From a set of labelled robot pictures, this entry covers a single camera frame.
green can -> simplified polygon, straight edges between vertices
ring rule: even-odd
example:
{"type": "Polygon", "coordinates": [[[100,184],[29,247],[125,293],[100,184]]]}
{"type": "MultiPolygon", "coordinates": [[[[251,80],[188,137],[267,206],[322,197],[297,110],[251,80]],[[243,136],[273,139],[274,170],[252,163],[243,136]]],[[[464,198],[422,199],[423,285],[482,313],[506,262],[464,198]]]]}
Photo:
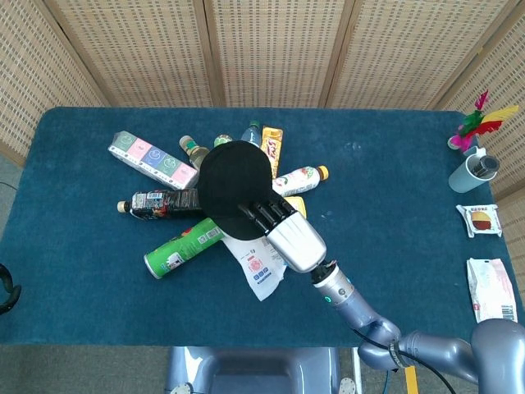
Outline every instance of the green can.
{"type": "Polygon", "coordinates": [[[144,255],[146,267],[152,275],[160,279],[203,250],[209,248],[224,237],[215,222],[206,218],[177,238],[144,255]]]}

white paper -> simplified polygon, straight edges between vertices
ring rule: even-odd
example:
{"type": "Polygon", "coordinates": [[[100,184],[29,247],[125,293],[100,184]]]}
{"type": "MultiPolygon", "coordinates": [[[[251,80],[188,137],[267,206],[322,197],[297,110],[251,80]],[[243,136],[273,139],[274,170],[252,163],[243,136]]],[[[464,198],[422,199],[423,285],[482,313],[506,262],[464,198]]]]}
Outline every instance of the white paper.
{"type": "Polygon", "coordinates": [[[241,241],[225,233],[222,242],[239,262],[257,298],[262,301],[273,293],[285,275],[286,263],[266,237],[241,241]]]}

multicolored box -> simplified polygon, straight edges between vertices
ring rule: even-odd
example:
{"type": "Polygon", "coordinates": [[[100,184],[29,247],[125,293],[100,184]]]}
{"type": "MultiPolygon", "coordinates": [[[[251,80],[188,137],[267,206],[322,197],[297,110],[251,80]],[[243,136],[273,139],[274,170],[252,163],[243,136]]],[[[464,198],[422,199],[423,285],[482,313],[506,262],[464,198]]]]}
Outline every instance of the multicolored box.
{"type": "Polygon", "coordinates": [[[127,131],[116,133],[107,150],[128,166],[175,190],[193,187],[199,178],[194,168],[127,131]]]}

yellow feather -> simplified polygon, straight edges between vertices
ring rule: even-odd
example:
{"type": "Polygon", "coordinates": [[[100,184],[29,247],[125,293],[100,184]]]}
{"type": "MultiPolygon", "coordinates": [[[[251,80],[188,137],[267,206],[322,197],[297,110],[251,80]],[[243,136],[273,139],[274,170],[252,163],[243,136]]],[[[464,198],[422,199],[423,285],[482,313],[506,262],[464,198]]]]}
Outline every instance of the yellow feather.
{"type": "Polygon", "coordinates": [[[500,109],[499,111],[491,112],[483,117],[482,123],[486,123],[488,121],[506,121],[511,116],[513,116],[518,110],[519,106],[514,105],[513,107],[507,107],[500,109]]]}

white bottle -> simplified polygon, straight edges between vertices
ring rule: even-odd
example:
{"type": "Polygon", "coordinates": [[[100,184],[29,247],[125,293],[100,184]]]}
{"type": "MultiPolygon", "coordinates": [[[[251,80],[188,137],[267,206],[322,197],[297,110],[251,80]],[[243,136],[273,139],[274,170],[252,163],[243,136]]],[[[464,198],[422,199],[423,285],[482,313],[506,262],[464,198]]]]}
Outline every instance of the white bottle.
{"type": "Polygon", "coordinates": [[[325,166],[303,167],[274,179],[272,189],[283,197],[296,195],[313,189],[328,176],[328,168],[325,166]]]}

